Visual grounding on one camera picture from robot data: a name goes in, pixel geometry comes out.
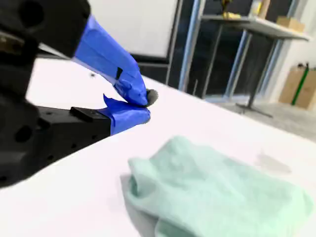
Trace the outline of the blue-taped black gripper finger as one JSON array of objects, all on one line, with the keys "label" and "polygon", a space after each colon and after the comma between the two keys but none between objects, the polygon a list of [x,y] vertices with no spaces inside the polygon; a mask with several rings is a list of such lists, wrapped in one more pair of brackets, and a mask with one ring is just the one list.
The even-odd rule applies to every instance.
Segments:
[{"label": "blue-taped black gripper finger", "polygon": [[104,97],[105,108],[39,108],[37,164],[48,166],[100,140],[150,120],[150,111]]},{"label": "blue-taped black gripper finger", "polygon": [[19,0],[17,16],[40,47],[103,76],[128,103],[148,107],[158,93],[147,89],[135,59],[97,22],[86,0]]}]

